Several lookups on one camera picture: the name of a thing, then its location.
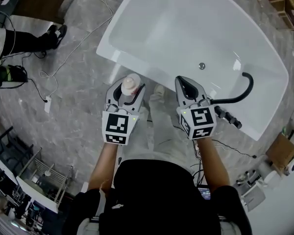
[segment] human arm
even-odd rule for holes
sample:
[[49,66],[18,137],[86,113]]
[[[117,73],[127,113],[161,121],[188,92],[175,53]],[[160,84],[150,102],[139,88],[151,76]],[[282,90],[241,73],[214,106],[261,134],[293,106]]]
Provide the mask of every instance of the human arm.
[[76,234],[81,222],[96,215],[101,194],[108,193],[113,180],[114,167],[117,157],[117,144],[105,143],[101,154],[90,177],[86,193],[80,192],[73,200],[69,215],[64,223],[62,234]]
[[222,186],[229,186],[229,175],[220,159],[211,138],[198,139],[202,165],[204,168],[206,182],[210,192],[214,192]]
[[113,181],[117,150],[117,144],[105,143],[103,145],[95,169],[90,176],[88,190],[101,188],[104,193],[109,192]]

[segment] small display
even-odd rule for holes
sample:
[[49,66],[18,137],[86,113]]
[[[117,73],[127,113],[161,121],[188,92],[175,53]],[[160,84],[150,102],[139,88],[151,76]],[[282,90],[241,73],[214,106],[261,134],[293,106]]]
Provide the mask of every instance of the small display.
[[198,187],[198,190],[205,200],[210,199],[210,190],[208,188]]

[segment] white device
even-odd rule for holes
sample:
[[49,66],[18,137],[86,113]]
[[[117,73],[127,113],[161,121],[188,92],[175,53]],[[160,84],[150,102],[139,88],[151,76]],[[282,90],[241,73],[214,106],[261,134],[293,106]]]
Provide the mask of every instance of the white device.
[[115,82],[107,91],[105,111],[102,112],[102,136],[106,143],[127,145],[130,135],[139,120],[139,109],[146,91],[145,84],[139,87],[131,102],[119,106],[124,78]]

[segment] leg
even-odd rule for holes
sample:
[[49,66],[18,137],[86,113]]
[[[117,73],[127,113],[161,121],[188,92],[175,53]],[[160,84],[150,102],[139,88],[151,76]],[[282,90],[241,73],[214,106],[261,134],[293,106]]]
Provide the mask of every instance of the leg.
[[127,146],[123,147],[125,160],[133,155],[138,155],[140,151],[148,149],[148,141],[146,137],[148,110],[145,107],[140,109],[140,119],[130,137]]
[[35,37],[30,33],[20,31],[16,31],[14,35],[14,31],[6,30],[6,37],[2,51],[2,56],[7,56],[10,53],[39,52],[49,50],[57,44],[57,41],[58,38],[56,34],[45,33],[41,37]]
[[149,106],[154,129],[154,151],[167,157],[167,161],[187,167],[187,147],[176,133],[169,114],[166,113],[163,93],[157,92],[150,96]]

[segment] gray marble floor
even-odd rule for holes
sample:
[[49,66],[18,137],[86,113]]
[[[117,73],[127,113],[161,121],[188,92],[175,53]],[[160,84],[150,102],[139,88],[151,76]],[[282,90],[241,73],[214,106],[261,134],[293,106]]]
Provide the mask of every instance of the gray marble floor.
[[[275,10],[267,0],[234,0],[261,27],[281,56],[290,75],[289,85],[283,100],[267,130],[259,141],[254,141],[233,126],[219,121],[216,139],[251,155],[263,154],[273,142],[282,127],[286,125],[294,111],[294,49],[293,33],[285,28]],[[117,10],[122,0],[107,0],[109,6]],[[53,78],[41,78],[40,71],[53,73],[71,51],[78,46],[93,29],[110,16],[108,9],[99,0],[66,0],[61,13],[65,14],[68,33],[60,47],[49,51],[45,59],[34,55],[24,58],[28,76],[38,84],[43,96],[55,89]],[[36,36],[43,34],[50,23],[23,17],[12,17],[16,30],[28,31]],[[96,55],[96,48],[107,27],[94,31],[80,47],[67,59],[56,74],[59,89],[52,95],[50,114],[44,111],[44,102],[39,98],[32,83],[15,90],[0,90],[0,121],[5,127],[14,126],[16,133],[36,148],[42,147],[42,158],[48,164],[56,163],[56,168],[65,170],[74,165],[73,179],[76,183],[87,181],[98,159],[103,145],[101,137],[101,112],[105,93],[116,79],[130,71]],[[9,58],[6,63],[19,65],[22,56]],[[146,101],[155,83],[146,78]],[[173,92],[166,94],[167,109],[175,119],[176,100]],[[192,144],[181,137],[189,147],[190,163],[196,164]],[[231,181],[245,170],[256,165],[260,159],[251,159],[236,151],[224,151],[217,147],[229,171]]]

